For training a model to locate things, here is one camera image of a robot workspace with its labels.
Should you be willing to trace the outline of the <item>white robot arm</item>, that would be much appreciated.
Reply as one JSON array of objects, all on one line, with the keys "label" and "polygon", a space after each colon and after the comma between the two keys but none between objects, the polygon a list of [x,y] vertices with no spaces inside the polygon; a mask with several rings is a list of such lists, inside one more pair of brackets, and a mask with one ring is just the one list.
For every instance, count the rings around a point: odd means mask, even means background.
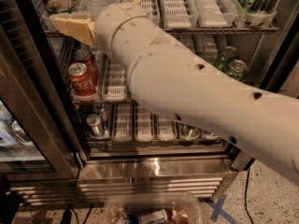
[{"label": "white robot arm", "polygon": [[299,100],[237,81],[157,26],[137,2],[50,18],[119,63],[149,112],[212,132],[299,185]]}]

